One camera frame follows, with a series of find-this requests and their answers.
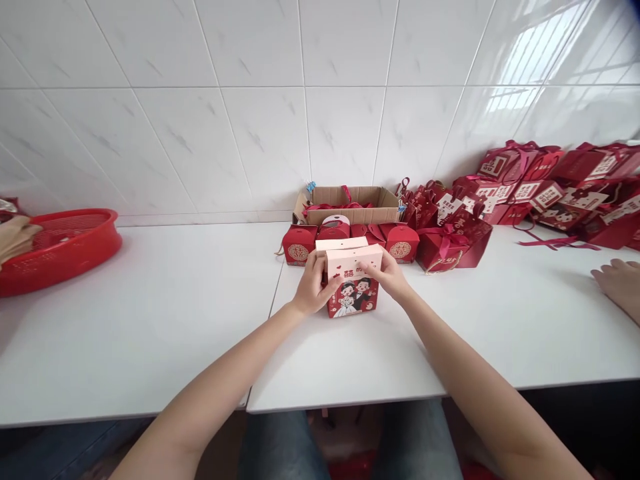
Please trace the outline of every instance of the wall tile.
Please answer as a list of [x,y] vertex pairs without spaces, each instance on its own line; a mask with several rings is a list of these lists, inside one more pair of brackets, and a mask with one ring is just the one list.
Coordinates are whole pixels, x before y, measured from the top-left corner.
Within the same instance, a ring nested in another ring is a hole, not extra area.
[[219,89],[136,94],[198,211],[255,209]]
[[517,136],[540,144],[611,143],[640,133],[640,87],[546,87]]
[[41,87],[128,85],[84,0],[4,2],[0,32]]
[[538,87],[466,87],[434,178],[451,183],[475,173],[489,148],[515,137],[538,92]]
[[398,0],[300,0],[306,85],[385,85]]
[[371,185],[384,87],[307,88],[311,173],[318,185]]
[[256,209],[293,208],[310,179],[302,87],[222,89]]
[[129,212],[120,192],[40,90],[0,91],[0,143],[67,209]]
[[464,85],[493,2],[402,0],[389,85]]
[[176,213],[173,215],[121,215],[116,227],[152,227],[155,225],[198,225],[202,219],[198,213]]
[[7,44],[0,39],[0,88],[37,87]]
[[462,87],[388,87],[374,185],[416,187],[433,177]]
[[256,223],[256,212],[219,212],[201,213],[200,222],[208,223]]
[[496,0],[468,85],[540,85],[589,0]]
[[631,2],[596,0],[553,68],[550,83],[640,83],[640,25]]
[[296,0],[196,4],[220,85],[303,84]]
[[64,210],[64,206],[6,148],[0,145],[0,196],[18,197],[28,215]]
[[180,179],[130,89],[47,90],[133,214],[192,213]]
[[193,0],[89,0],[134,87],[216,85]]

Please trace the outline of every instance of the jeans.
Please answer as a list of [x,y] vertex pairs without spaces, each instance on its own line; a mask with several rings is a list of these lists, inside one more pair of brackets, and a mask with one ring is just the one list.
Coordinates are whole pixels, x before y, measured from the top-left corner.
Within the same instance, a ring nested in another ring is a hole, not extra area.
[[0,479],[76,480],[149,423],[130,419],[0,430],[6,449],[0,452]]
[[[238,480],[330,480],[304,411],[249,415]],[[371,480],[462,480],[439,399],[390,403]]]

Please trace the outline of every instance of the red plastic basket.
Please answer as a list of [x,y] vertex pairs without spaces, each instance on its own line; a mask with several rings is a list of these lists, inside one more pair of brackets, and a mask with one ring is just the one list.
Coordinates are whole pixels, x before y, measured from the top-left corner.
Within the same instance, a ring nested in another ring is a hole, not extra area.
[[50,287],[83,274],[120,250],[115,229],[118,214],[108,209],[71,210],[31,219],[43,230],[33,238],[33,250],[14,257],[0,271],[0,297],[12,297]]

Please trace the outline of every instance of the red gift bag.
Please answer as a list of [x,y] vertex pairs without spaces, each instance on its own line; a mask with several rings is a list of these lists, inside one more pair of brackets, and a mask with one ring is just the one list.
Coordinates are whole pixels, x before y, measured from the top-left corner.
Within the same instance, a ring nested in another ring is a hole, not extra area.
[[451,219],[454,233],[467,238],[469,249],[458,262],[458,268],[476,268],[485,253],[493,227],[482,220],[482,204],[476,205],[473,213],[459,210]]
[[426,275],[453,270],[469,250],[464,235],[454,233],[452,224],[418,230],[420,244],[416,262]]

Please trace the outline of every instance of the cartoon groom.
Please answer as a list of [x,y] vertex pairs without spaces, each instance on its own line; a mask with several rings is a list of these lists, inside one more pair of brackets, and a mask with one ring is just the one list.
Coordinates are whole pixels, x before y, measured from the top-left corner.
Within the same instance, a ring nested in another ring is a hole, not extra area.
[[356,286],[357,292],[352,295],[355,299],[355,302],[353,303],[353,308],[355,308],[356,310],[362,310],[362,302],[369,300],[371,298],[370,295],[365,294],[365,292],[369,290],[370,287],[371,287],[371,279],[368,279],[368,278],[360,279],[360,281],[358,282],[358,285]]

